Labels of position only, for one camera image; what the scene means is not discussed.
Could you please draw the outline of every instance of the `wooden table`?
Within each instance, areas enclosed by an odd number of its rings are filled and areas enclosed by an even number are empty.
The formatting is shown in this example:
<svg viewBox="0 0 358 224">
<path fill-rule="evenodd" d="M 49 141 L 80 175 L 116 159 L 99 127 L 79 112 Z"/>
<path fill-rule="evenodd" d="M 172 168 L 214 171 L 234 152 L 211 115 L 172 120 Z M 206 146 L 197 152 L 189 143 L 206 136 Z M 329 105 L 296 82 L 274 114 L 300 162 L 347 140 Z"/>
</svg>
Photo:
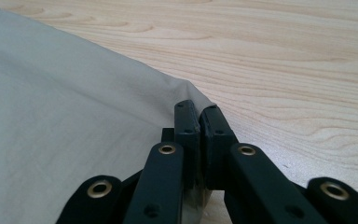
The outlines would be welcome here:
<svg viewBox="0 0 358 224">
<path fill-rule="evenodd" d="M 190 80 L 240 141 L 306 186 L 358 190 L 358 1 L 0 0 L 0 8 Z M 222 192 L 202 223 L 229 223 Z"/>
</svg>

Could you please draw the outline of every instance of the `wood grain surface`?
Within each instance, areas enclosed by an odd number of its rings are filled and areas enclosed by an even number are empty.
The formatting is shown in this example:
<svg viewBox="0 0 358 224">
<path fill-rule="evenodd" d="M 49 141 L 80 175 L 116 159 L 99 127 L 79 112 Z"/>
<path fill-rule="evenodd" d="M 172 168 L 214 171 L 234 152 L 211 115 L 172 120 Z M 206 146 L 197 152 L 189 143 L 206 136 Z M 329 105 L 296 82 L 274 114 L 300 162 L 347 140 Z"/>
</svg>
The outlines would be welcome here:
<svg viewBox="0 0 358 224">
<path fill-rule="evenodd" d="M 190 80 L 292 181 L 358 190 L 358 1 L 0 0 Z M 229 223 L 215 192 L 202 223 Z"/>
</svg>

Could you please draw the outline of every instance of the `gray fabric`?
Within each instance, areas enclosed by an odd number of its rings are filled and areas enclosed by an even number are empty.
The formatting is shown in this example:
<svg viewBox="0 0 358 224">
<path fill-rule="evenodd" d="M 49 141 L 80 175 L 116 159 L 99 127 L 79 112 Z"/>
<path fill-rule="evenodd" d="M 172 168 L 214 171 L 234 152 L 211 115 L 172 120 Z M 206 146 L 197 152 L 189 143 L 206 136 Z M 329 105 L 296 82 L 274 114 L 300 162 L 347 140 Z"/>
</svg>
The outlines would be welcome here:
<svg viewBox="0 0 358 224">
<path fill-rule="evenodd" d="M 145 165 L 191 83 L 0 10 L 0 224 L 54 223 L 86 179 Z"/>
</svg>

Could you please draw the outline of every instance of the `light wood tabletop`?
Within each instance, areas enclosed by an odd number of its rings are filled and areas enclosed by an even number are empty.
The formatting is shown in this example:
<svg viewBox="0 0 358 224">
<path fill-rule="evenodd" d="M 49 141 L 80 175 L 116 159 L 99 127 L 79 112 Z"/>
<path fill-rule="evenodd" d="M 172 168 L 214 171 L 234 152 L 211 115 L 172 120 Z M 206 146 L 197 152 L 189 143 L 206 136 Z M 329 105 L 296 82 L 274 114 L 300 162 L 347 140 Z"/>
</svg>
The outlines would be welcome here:
<svg viewBox="0 0 358 224">
<path fill-rule="evenodd" d="M 0 0 L 0 8 L 190 80 L 301 186 L 358 190 L 358 1 Z M 216 191 L 202 223 L 230 223 Z"/>
</svg>

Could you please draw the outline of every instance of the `white cloth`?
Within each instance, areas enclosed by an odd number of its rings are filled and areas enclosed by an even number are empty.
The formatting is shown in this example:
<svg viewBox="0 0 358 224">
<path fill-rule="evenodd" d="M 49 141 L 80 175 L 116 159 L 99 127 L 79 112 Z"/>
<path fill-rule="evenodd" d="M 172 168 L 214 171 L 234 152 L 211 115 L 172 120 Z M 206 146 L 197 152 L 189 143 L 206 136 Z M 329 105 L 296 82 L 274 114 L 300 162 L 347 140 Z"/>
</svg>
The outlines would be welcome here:
<svg viewBox="0 0 358 224">
<path fill-rule="evenodd" d="M 0 10 L 0 224 L 54 223 L 82 182 L 141 170 L 191 83 Z"/>
</svg>

